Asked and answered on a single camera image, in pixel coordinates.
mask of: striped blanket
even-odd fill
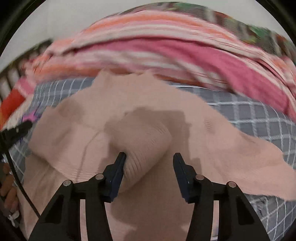
[[[262,101],[296,121],[295,66],[189,15],[144,10],[97,21],[55,41],[26,65],[37,83],[151,69],[163,80],[224,89]]]

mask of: silver screw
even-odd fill
[[[102,180],[104,178],[104,175],[103,174],[97,174],[96,175],[96,179],[97,180]]]
[[[199,181],[205,179],[205,177],[204,177],[203,175],[201,175],[201,174],[197,174],[197,175],[195,176],[195,178],[196,178],[196,180],[199,180]]]
[[[63,185],[64,186],[69,186],[71,184],[71,181],[70,180],[65,180],[64,182],[63,182]]]
[[[231,188],[235,188],[237,184],[235,182],[229,182],[228,186],[230,186]]]

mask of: black cable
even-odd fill
[[[37,217],[40,218],[40,214],[39,214],[37,208],[32,203],[31,199],[29,198],[28,194],[26,193],[26,191],[24,190],[24,187],[22,186],[22,184],[20,182],[20,179],[19,179],[19,177],[17,175],[17,172],[15,170],[15,166],[13,165],[13,161],[12,161],[12,158],[11,158],[10,153],[8,151],[8,148],[6,146],[6,143],[3,140],[3,137],[1,135],[0,135],[0,145],[3,147],[4,154],[5,154],[6,158],[7,158],[8,164],[10,165],[12,175],[13,175],[13,177],[15,179],[15,182],[16,182],[18,188],[20,189],[20,191],[24,195],[25,199],[27,200],[27,202],[29,203],[29,205],[31,206],[31,208],[33,209],[33,211],[35,212]]]

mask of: finger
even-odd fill
[[[5,175],[9,174],[9,172],[10,172],[10,166],[9,166],[8,163],[4,163],[4,165],[3,165],[3,172],[4,172]]]
[[[8,210],[12,208],[12,204],[17,196],[17,189],[15,187],[12,187],[10,191],[8,192],[6,199],[4,201],[4,207]]]
[[[18,198],[15,197],[15,199],[14,199],[12,205],[11,205],[11,210],[10,210],[10,212],[11,212],[11,213],[15,213],[15,211],[16,211],[17,209],[18,209]]]
[[[2,187],[0,188],[0,195],[2,197],[6,196],[9,190],[12,188],[13,181],[14,181],[13,175],[7,175],[5,177]]]

